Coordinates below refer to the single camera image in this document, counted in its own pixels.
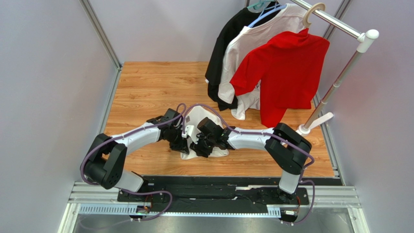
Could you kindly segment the white cloth napkin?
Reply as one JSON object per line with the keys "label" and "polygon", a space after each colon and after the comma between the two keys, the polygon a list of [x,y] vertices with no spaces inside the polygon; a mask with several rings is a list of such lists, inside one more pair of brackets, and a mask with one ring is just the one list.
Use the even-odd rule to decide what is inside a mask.
{"label": "white cloth napkin", "polygon": [[[215,114],[211,113],[210,111],[206,110],[205,108],[203,108],[202,106],[195,106],[186,114],[186,116],[185,116],[185,126],[193,125],[197,129],[197,125],[205,117],[210,118],[216,124],[223,127],[221,119],[217,115],[215,115]],[[196,139],[187,138],[187,140],[188,140],[188,147],[189,147],[190,153],[189,154],[180,153],[180,156],[181,156],[182,160],[190,160],[190,159],[198,157],[196,155],[196,153],[193,150],[190,149],[190,144],[192,142],[197,143],[198,138],[197,137],[196,137]],[[210,155],[209,157],[224,157],[224,156],[228,156],[228,155],[229,155],[229,151],[224,150],[223,155]]]}

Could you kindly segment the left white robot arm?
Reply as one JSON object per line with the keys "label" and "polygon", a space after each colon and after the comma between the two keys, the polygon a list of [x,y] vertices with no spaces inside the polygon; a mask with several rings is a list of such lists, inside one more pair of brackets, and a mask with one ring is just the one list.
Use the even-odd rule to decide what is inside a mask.
{"label": "left white robot arm", "polygon": [[145,180],[124,169],[127,155],[161,140],[168,141],[171,150],[189,154],[188,141],[182,137],[183,122],[181,113],[168,109],[164,115],[149,119],[126,133],[97,135],[81,163],[82,179],[104,189],[115,187],[138,192]]}

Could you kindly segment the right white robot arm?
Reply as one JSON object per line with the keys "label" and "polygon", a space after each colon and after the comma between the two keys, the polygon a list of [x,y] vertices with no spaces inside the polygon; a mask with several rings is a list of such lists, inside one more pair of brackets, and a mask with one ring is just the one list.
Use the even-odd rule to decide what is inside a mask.
{"label": "right white robot arm", "polygon": [[296,192],[305,163],[311,158],[311,143],[285,123],[264,130],[248,130],[234,126],[222,127],[205,117],[196,129],[196,142],[190,143],[189,148],[201,157],[209,157],[214,148],[268,152],[282,169],[278,188],[286,194]]}

